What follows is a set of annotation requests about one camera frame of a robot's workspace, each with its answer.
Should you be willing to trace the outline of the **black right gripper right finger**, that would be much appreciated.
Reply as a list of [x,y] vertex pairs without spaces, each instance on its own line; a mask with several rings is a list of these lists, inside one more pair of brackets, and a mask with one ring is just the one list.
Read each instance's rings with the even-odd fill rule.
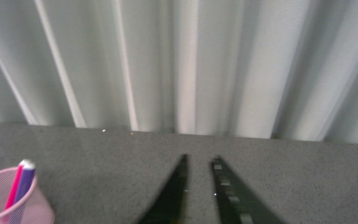
[[222,224],[283,224],[238,177],[221,156],[211,161],[215,196]]

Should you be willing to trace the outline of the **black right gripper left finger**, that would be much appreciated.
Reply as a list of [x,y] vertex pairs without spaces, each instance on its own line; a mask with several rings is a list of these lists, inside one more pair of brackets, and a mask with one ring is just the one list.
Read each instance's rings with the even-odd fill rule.
[[188,156],[183,154],[140,224],[180,224],[188,179]]

